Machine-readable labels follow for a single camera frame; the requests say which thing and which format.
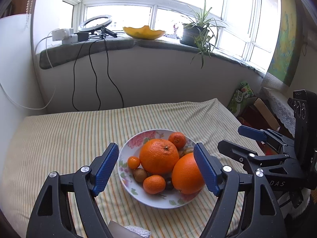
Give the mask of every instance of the painting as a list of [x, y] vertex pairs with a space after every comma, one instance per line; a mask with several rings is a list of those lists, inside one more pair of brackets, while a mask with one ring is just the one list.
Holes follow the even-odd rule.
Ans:
[[281, 0], [281, 23], [268, 73], [290, 86], [301, 54], [302, 19], [295, 0]]

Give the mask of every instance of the orange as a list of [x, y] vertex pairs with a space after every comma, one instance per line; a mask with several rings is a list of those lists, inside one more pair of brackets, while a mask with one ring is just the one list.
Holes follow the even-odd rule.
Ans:
[[149, 140], [143, 145], [139, 155], [144, 170], [154, 175], [170, 173], [179, 158], [174, 144], [162, 139]]
[[135, 157], [135, 156], [131, 156], [128, 158], [128, 166], [131, 168], [131, 169], [137, 169], [140, 165], [140, 160]]
[[186, 137], [181, 132], [174, 132], [169, 137], [168, 140], [172, 142], [177, 149], [182, 149], [186, 145]]
[[194, 153], [183, 156], [172, 172], [175, 189], [183, 194], [193, 194], [203, 188], [205, 182], [194, 159]]
[[156, 194], [165, 189], [166, 183], [162, 176], [153, 175], [143, 181], [143, 189], [149, 194]]

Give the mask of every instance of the charger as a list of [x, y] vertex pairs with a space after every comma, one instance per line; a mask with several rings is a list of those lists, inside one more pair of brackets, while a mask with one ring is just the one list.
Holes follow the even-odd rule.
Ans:
[[63, 45], [78, 42], [78, 35], [74, 34], [73, 28], [60, 28], [52, 31], [53, 41], [62, 41]]

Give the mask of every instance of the blue gripper pad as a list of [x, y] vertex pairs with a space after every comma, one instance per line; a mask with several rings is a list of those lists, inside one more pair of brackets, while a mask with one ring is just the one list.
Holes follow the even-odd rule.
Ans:
[[103, 192], [106, 188], [118, 157], [118, 145], [115, 143], [110, 143], [106, 151], [101, 156], [96, 157], [91, 163], [91, 181], [94, 184], [91, 193], [94, 197], [97, 197], [99, 192]]
[[219, 185], [222, 183], [222, 164], [215, 156], [211, 156], [202, 143], [194, 146], [194, 158], [206, 186], [210, 192], [218, 196], [222, 190]]
[[266, 140], [267, 140], [267, 137], [266, 137], [266, 135], [264, 134], [263, 131], [260, 131], [260, 130], [257, 130], [257, 129], [253, 129], [251, 127], [244, 126], [244, 125], [241, 125], [238, 128], [238, 133], [241, 136], [244, 136], [244, 137], [256, 140], [256, 141], [260, 141], [260, 142], [261, 141], [262, 142], [266, 142]]

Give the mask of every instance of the kiwi fruit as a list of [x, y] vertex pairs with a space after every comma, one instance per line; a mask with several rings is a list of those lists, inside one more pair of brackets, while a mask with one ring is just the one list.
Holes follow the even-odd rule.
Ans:
[[187, 148], [184, 150], [183, 152], [183, 156], [189, 154], [189, 153], [193, 153], [194, 152], [194, 148]]
[[180, 158], [183, 156], [183, 152], [184, 152], [183, 150], [178, 151]]
[[165, 190], [167, 191], [171, 191], [172, 189], [174, 189], [174, 185], [172, 183], [172, 178], [171, 177], [168, 177], [165, 179]]
[[142, 168], [137, 168], [133, 170], [133, 177], [137, 182], [143, 183], [143, 181], [148, 177], [147, 171]]

